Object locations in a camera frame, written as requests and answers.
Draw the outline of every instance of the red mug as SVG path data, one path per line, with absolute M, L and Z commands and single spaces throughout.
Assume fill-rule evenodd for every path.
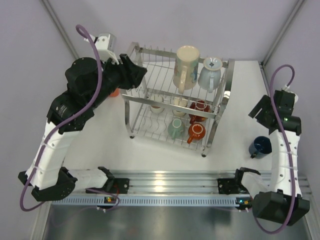
M 201 111 L 201 112 L 207 112 L 207 113 L 210 112 L 210 106 L 207 105 L 206 101 L 204 101 L 204 100 L 199 100 L 197 102 L 193 102 L 190 105 L 190 108 Z M 192 115 L 192 114 L 189 114 L 189 116 L 191 118 L 190 124 L 193 124 L 194 122 L 203 122 L 203 121 L 207 120 L 207 118 L 203 117 L 203 116 L 196 116 L 196 115 Z
M 206 135 L 206 128 L 200 123 L 194 123 L 189 127 L 188 133 L 190 137 L 186 142 L 190 144 L 193 139 L 203 139 Z

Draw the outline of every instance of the light green mug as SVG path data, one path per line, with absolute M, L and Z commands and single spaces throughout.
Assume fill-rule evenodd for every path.
M 172 139 L 179 138 L 185 132 L 185 124 L 179 119 L 175 118 L 168 126 L 168 133 Z

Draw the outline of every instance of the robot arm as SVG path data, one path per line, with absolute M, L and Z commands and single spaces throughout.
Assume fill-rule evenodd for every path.
M 218 180 L 219 185 L 222 186 L 219 192 L 222 194 L 249 193 L 252 201 L 245 201 L 246 204 L 240 206 L 240 209 L 252 207 L 252 213 L 256 218 L 283 224 L 293 197 L 290 173 L 292 168 L 295 186 L 294 208 L 287 224 L 291 226 L 310 209 L 309 201 L 302 198 L 298 182 L 297 149 L 301 134 L 301 120 L 299 117 L 292 116 L 294 93 L 276 90 L 274 102 L 290 145 L 293 165 L 290 166 L 284 136 L 280 132 L 271 99 L 264 95 L 249 116 L 256 118 L 258 123 L 269 129 L 272 147 L 271 181 L 267 185 L 257 170 L 241 167 L 236 170 L 234 179 Z
M 295 197 L 302 196 L 298 180 L 297 149 L 300 136 L 295 132 L 285 131 L 291 146 L 292 160 L 295 183 Z M 272 169 L 271 182 L 268 185 L 263 181 L 259 174 L 253 172 L 244 172 L 241 184 L 249 191 L 252 198 L 255 198 L 260 192 L 278 192 L 282 191 L 284 195 L 291 196 L 291 177 L 288 152 L 284 137 L 278 130 L 269 135 L 272 146 Z
M 32 165 L 18 176 L 20 181 L 26 184 L 32 171 L 36 169 L 30 185 L 33 186 L 31 194 L 39 202 L 58 201 L 74 190 L 87 188 L 108 192 L 114 183 L 114 176 L 105 167 L 89 170 L 66 169 L 62 167 L 63 162 L 72 141 L 94 116 L 94 109 L 117 88 L 129 90 L 139 86 L 147 69 L 135 65 L 126 54 L 120 54 L 119 61 L 110 51 L 115 43 L 113 35 L 101 34 L 99 37 L 91 36 L 91 39 L 98 50 L 103 68 L 101 89 L 96 100 L 87 111 L 60 127 L 45 143 L 48 134 L 86 106 L 95 93 L 98 84 L 97 61 L 90 57 L 79 58 L 65 72 L 67 91 L 54 99 L 50 106 L 44 136 Z M 36 166 L 36 159 L 43 145 L 45 148 Z

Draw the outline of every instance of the wire dish rack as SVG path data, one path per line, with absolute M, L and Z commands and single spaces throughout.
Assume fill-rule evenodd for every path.
M 176 53 L 165 51 L 165 49 L 140 47 L 138 43 L 133 42 L 127 54 L 135 64 L 147 68 L 147 73 L 140 86 L 131 90 L 121 89 L 121 95 L 124 99 L 125 126 L 130 138 L 133 139 L 135 136 L 149 137 L 200 151 L 201 155 L 206 157 L 230 98 L 235 61 L 233 59 L 223 61 L 220 84 L 212 93 L 208 93 L 197 84 L 194 88 L 179 94 L 177 87 L 173 84 Z M 203 61 L 204 58 L 199 59 L 198 73 L 201 72 Z M 160 95 L 163 102 L 151 100 L 150 96 L 152 95 Z M 174 99 L 181 99 L 182 97 L 187 100 L 186 107 L 173 104 Z M 196 103 L 198 100 L 204 100 L 210 106 L 210 112 L 189 108 L 192 103 Z M 140 108 L 132 126 L 130 125 L 130 101 L 140 103 Z M 164 108 L 164 111 L 154 113 L 150 106 Z M 173 114 L 173 111 L 186 114 L 177 117 Z M 189 114 L 207 118 L 207 120 L 201 122 L 206 130 L 204 138 L 192 141 L 190 144 L 187 143 L 188 129 L 191 125 Z M 185 131 L 182 136 L 172 139 L 168 134 L 168 126 L 176 118 L 181 119 L 184 123 Z

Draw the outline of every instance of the gray wall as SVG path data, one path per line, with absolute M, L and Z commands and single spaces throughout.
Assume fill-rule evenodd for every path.
M 18 173 L 35 157 L 51 101 L 73 59 L 38 0 L 0 7 L 0 239 L 29 239 L 37 211 L 22 212 Z M 36 202 L 26 194 L 25 205 Z
M 299 100 L 294 115 L 302 120 L 302 135 L 298 147 L 299 171 L 306 174 L 320 207 L 320 25 L 319 0 L 307 0 L 267 66 L 268 76 L 283 64 L 291 64 L 296 76 L 291 85 Z M 280 89 L 291 75 L 284 69 L 276 77 L 274 87 Z
M 202 56 L 262 60 L 296 0 L 49 0 L 80 56 L 76 24 L 117 36 L 115 53 L 132 41 L 172 48 L 193 45 Z

